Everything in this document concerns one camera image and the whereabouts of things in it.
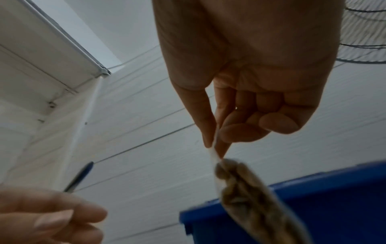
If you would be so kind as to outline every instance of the blue plastic container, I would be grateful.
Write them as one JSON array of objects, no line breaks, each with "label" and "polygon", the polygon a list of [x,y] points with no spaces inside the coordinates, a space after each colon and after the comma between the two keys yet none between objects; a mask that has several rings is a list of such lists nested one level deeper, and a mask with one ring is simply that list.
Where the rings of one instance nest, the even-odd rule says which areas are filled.
[{"label": "blue plastic container", "polygon": [[[270,186],[307,225],[315,244],[386,243],[386,162]],[[218,200],[180,213],[195,244],[256,244]]]}]

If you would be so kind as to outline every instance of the bag of brown items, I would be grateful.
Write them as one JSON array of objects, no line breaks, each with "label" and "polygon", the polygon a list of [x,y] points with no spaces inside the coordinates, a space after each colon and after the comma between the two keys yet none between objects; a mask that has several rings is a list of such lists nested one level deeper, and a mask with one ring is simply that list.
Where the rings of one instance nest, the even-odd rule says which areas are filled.
[{"label": "bag of brown items", "polygon": [[226,182],[221,203],[261,244],[312,244],[304,225],[244,163],[223,159],[216,177]]}]

